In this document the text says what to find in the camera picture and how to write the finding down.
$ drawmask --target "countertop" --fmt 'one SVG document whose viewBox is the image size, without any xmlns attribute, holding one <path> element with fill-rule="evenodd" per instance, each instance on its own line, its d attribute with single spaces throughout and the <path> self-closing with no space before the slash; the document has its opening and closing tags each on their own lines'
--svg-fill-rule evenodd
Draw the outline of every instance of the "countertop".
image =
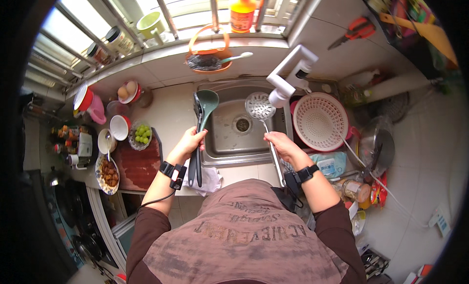
<svg viewBox="0 0 469 284">
<path fill-rule="evenodd" d="M 131 121 L 143 119 L 155 128 L 161 139 L 163 158 L 178 143 L 184 132 L 196 125 L 196 117 L 193 110 L 192 93 L 196 91 L 194 83 L 185 83 L 153 90 L 153 103 L 145 109 L 134 108 L 129 118 Z M 99 132 L 109 127 L 109 120 L 104 125 L 97 125 Z M 223 176 L 221 186 L 225 187 L 237 181 L 250 178 L 265 180 L 275 187 L 279 187 L 275 167 L 270 164 L 219 168 Z M 73 170 L 72 177 L 75 180 L 85 182 L 86 186 L 99 189 L 94 166 L 87 170 Z M 198 195 L 193 189 L 183 187 L 176 191 L 175 195 Z"/>
</svg>

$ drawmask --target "stainless steel sink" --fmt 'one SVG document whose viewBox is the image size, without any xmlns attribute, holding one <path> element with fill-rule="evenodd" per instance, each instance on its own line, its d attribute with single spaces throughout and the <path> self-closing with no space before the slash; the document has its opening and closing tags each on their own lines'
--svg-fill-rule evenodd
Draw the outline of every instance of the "stainless steel sink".
<svg viewBox="0 0 469 284">
<path fill-rule="evenodd" d="M 249 116 L 244 109 L 246 97 L 254 92 L 270 93 L 274 87 L 265 78 L 249 77 L 231 81 L 201 82 L 197 90 L 209 89 L 218 93 L 220 104 L 208 119 L 204 166 L 239 166 L 271 163 L 268 144 L 263 140 L 262 123 Z M 277 109 L 266 121 L 269 131 L 293 136 L 289 107 Z"/>
</svg>

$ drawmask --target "slotted spoon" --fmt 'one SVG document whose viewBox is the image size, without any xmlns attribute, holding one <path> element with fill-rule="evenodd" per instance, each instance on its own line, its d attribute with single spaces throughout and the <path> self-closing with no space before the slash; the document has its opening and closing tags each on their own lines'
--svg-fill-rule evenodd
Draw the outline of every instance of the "slotted spoon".
<svg viewBox="0 0 469 284">
<path fill-rule="evenodd" d="M 269 102 L 269 95 L 263 92 L 252 93 L 246 98 L 244 107 L 246 108 L 248 114 L 254 119 L 259 120 L 264 125 L 266 132 L 269 133 L 266 120 L 271 118 L 276 111 L 275 107 L 273 107 Z M 286 183 L 283 178 L 283 173 L 280 170 L 277 152 L 275 151 L 273 143 L 269 141 L 269 145 L 270 153 L 272 154 L 272 159 L 275 164 L 275 169 L 277 170 L 278 179 L 280 180 L 280 185 L 284 187 Z"/>
</svg>

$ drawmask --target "red cutting board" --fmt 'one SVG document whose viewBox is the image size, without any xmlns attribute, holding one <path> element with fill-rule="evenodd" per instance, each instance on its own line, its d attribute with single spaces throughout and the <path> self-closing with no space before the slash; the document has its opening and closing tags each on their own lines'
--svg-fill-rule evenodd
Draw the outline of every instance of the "red cutting board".
<svg viewBox="0 0 469 284">
<path fill-rule="evenodd" d="M 161 141 L 154 128 L 149 146 L 143 151 L 132 149 L 128 140 L 119 142 L 113 153 L 119 167 L 120 190 L 146 191 L 160 169 Z"/>
</svg>

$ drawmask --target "faucet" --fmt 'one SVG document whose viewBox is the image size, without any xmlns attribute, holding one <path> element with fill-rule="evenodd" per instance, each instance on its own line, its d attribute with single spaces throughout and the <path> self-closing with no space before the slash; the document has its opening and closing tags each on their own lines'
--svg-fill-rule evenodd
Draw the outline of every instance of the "faucet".
<svg viewBox="0 0 469 284">
<path fill-rule="evenodd" d="M 302 54 L 303 58 L 298 62 L 287 78 L 283 79 L 278 73 L 298 53 Z M 288 103 L 290 97 L 295 92 L 295 87 L 308 91 L 308 81 L 306 81 L 305 78 L 311 72 L 311 65 L 318 59 L 319 57 L 317 57 L 316 54 L 306 49 L 303 45 L 298 44 L 267 76 L 267 81 L 275 87 L 269 95 L 269 102 L 276 108 L 282 108 Z"/>
</svg>

